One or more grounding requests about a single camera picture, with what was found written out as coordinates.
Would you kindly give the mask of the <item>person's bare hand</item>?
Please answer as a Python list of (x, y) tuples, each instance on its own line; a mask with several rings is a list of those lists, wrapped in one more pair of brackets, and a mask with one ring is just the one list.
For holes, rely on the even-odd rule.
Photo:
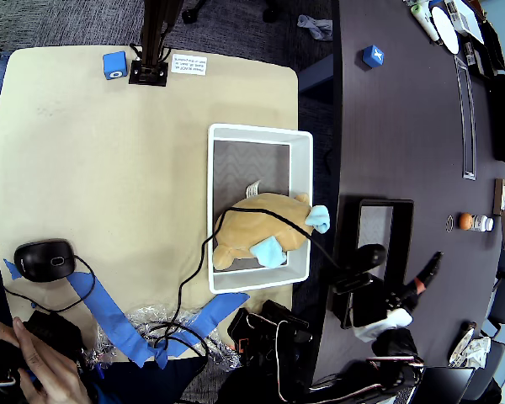
[(15, 317), (13, 330), (30, 371), (41, 383), (39, 389), (26, 370), (19, 368), (20, 388), (28, 403), (91, 403), (88, 391), (69, 358), (39, 340)]

